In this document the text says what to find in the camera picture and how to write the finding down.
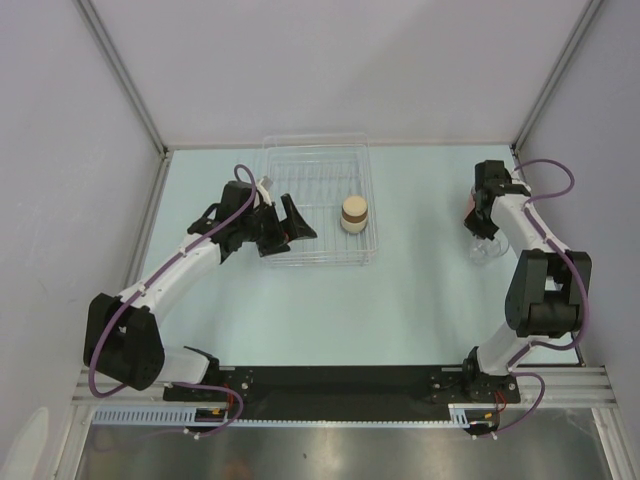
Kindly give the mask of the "pink cup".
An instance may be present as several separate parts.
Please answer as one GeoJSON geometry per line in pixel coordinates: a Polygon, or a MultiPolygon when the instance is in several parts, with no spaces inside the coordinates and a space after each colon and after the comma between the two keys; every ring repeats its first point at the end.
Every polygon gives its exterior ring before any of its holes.
{"type": "Polygon", "coordinates": [[[475,189],[471,188],[467,199],[463,219],[466,220],[475,210],[475,189]]]}

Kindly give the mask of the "clear glass cup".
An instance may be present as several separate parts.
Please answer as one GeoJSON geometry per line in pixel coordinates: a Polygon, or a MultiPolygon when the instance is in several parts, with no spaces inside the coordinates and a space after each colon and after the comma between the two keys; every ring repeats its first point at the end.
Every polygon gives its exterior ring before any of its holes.
{"type": "Polygon", "coordinates": [[[477,265],[486,265],[504,256],[510,244],[505,237],[496,235],[493,239],[473,236],[469,247],[470,260],[477,265]]]}

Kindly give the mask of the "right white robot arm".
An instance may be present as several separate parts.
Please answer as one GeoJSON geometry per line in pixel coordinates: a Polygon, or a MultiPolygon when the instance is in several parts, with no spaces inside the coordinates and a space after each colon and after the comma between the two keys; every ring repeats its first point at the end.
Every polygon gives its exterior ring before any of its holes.
{"type": "Polygon", "coordinates": [[[463,362],[461,388],[475,402],[514,386],[516,366],[533,350],[575,349],[590,322],[592,259],[552,232],[535,208],[538,199],[502,161],[475,165],[464,225],[484,256],[507,244],[517,257],[504,323],[463,362]]]}

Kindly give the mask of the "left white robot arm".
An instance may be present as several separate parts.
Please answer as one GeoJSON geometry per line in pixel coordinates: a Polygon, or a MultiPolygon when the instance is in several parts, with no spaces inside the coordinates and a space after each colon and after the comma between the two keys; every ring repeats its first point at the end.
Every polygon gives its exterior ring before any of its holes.
{"type": "Polygon", "coordinates": [[[221,376],[210,368],[213,357],[193,347],[164,345],[160,326],[197,281],[244,244],[255,244],[265,257],[289,251],[295,240],[316,238],[291,196],[284,194],[281,201],[283,218],[265,187],[228,182],[220,201],[189,226],[163,265],[119,294],[100,293],[91,301],[83,361],[94,396],[104,395],[96,386],[96,374],[137,391],[164,382],[185,383],[202,400],[219,392],[221,376]]]}

